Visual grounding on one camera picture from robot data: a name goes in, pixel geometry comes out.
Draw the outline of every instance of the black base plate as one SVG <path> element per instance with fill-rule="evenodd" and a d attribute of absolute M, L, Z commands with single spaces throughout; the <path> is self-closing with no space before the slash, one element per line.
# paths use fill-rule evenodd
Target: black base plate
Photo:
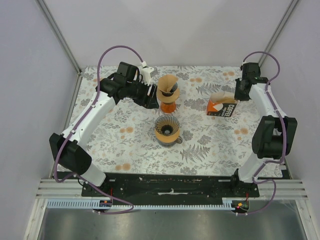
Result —
<path fill-rule="evenodd" d="M 245 183 L 241 188 L 231 189 L 230 177 L 187 176 L 106 173 L 107 179 L 100 187 L 113 197 L 134 205 L 221 205 L 222 198 L 258 198 L 259 190 L 254 183 Z M 89 185 L 82 188 L 83 197 L 102 197 Z M 114 201 L 114 205 L 123 203 Z"/>

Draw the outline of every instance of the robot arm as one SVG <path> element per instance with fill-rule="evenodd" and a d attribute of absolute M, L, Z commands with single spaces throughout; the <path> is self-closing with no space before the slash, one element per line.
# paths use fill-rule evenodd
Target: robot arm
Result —
<path fill-rule="evenodd" d="M 59 164 L 98 187 L 102 185 L 106 175 L 92 163 L 92 158 L 85 151 L 88 140 L 100 121 L 124 98 L 131 98 L 134 103 L 146 109 L 159 108 L 156 97 L 157 86 L 143 83 L 142 80 L 140 80 L 140 73 L 142 73 L 142 78 L 150 81 L 156 73 L 156 68 L 144 66 L 139 69 L 134 65 L 121 62 L 117 72 L 100 81 L 100 93 L 97 102 L 92 105 L 97 95 L 97 92 L 95 92 L 90 103 L 74 123 L 65 129 L 61 135 L 56 133 L 51 135 L 49 143 L 54 160 L 56 160 L 58 151 L 65 141 L 64 136 L 72 132 L 73 135 L 62 151 Z M 90 107 L 92 107 L 92 109 L 89 114 L 86 115 Z M 75 124 L 78 123 L 80 119 L 83 120 L 77 126 L 76 130 L 73 130 Z"/>
<path fill-rule="evenodd" d="M 286 152 L 290 153 L 294 140 L 297 121 L 293 117 L 288 117 L 276 102 L 270 85 L 266 85 L 268 79 L 260 77 L 260 67 L 258 63 L 245 63 L 242 66 L 242 79 L 236 79 L 234 98 L 240 101 L 252 99 L 261 116 L 260 123 L 252 138 L 252 154 L 246 163 L 237 169 L 235 176 L 237 181 L 252 183 L 255 173 L 268 161 L 279 160 L 283 150 L 283 129 L 276 110 L 279 111 L 286 131 Z"/>

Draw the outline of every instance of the table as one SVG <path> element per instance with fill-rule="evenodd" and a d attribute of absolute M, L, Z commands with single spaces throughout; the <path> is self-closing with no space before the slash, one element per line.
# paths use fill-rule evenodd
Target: table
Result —
<path fill-rule="evenodd" d="M 260 121 L 253 101 L 240 102 L 232 117 L 207 116 L 212 92 L 234 92 L 238 67 L 157 66 L 154 78 L 179 77 L 180 97 L 172 113 L 179 122 L 182 144 L 163 147 L 154 134 L 156 119 L 164 113 L 145 109 L 124 99 L 100 122 L 91 135 L 87 151 L 104 172 L 230 176 L 250 156 L 252 136 Z M 116 72 L 103 66 L 101 76 Z M 71 122 L 89 103 L 97 86 L 97 68 L 87 67 L 73 109 Z M 260 177 L 282 177 L 276 164 L 268 164 Z"/>

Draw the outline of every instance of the gray floor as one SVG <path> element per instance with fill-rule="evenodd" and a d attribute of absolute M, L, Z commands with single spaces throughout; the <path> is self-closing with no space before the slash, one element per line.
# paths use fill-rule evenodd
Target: gray floor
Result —
<path fill-rule="evenodd" d="M 251 209 L 265 202 L 251 201 Z M 307 240 L 294 201 L 274 202 L 262 213 L 140 210 L 98 215 L 90 210 L 47 209 L 38 240 Z"/>

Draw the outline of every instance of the orange carafe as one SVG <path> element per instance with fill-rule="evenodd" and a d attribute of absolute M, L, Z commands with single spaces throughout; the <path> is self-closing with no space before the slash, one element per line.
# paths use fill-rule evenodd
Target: orange carafe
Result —
<path fill-rule="evenodd" d="M 176 105 L 175 101 L 172 103 L 161 102 L 160 108 L 161 108 L 162 112 L 164 112 L 166 114 L 170 114 L 176 110 L 177 105 Z"/>

